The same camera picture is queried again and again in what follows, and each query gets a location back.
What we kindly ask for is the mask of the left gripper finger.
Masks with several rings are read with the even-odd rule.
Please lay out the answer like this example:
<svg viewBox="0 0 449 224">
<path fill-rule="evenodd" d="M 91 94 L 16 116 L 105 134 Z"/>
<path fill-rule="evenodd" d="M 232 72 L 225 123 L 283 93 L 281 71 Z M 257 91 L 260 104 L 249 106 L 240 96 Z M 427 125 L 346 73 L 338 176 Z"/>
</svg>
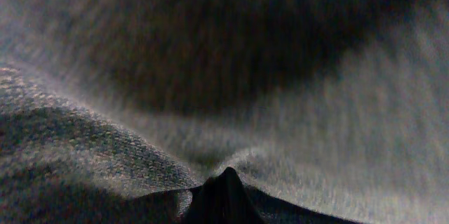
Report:
<svg viewBox="0 0 449 224">
<path fill-rule="evenodd" d="M 192 201 L 182 224 L 265 224 L 232 167 L 189 191 Z"/>
</svg>

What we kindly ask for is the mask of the dark blue jeans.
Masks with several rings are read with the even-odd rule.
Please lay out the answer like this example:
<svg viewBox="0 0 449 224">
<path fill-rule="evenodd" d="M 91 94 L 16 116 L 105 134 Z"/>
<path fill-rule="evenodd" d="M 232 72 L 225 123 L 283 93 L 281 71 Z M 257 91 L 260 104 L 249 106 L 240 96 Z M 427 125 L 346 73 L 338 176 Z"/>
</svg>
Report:
<svg viewBox="0 0 449 224">
<path fill-rule="evenodd" d="M 448 222 L 448 0 L 1 0 L 1 222 Z"/>
</svg>

